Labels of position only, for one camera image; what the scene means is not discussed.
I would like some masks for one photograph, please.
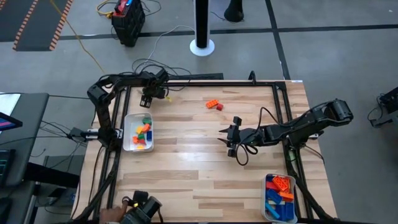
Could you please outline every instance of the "white pedestal base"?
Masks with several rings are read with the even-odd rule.
[[[199,57],[204,57],[204,56],[208,56],[211,53],[213,53],[214,49],[215,49],[215,45],[214,42],[212,40],[209,40],[209,46],[207,46],[207,48],[201,49],[197,47],[197,43],[195,40],[193,40],[191,42],[191,44],[189,45],[189,48],[191,49],[191,52]]]

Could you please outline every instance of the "blue lego brick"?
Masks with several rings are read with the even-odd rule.
[[[275,219],[279,219],[279,214],[268,203],[266,203],[266,210],[268,210]]]
[[[275,190],[272,189],[267,190],[266,196],[267,198],[273,200],[277,205],[280,204],[280,202],[282,201],[282,197]]]
[[[286,221],[286,208],[285,205],[276,205],[275,211],[280,215],[278,220],[285,222]]]
[[[147,132],[147,141],[152,141],[152,131]]]
[[[286,203],[285,204],[285,209],[286,209],[286,219],[287,220],[294,219],[294,204],[293,203]]]
[[[268,174],[268,175],[266,176],[266,181],[272,182],[273,178],[274,178],[273,175]]]

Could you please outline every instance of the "computer monitor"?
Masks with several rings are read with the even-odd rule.
[[[22,127],[22,121],[0,112],[0,131]]]

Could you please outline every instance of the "person's hand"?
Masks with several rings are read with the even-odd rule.
[[[123,215],[127,211],[127,202],[123,202],[122,207],[110,208],[110,209],[101,209],[101,213],[99,215],[99,224],[105,224],[107,222],[120,222],[123,218]]]

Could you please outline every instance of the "keyboard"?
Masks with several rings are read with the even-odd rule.
[[[0,187],[6,184],[15,157],[15,149],[0,149]]]

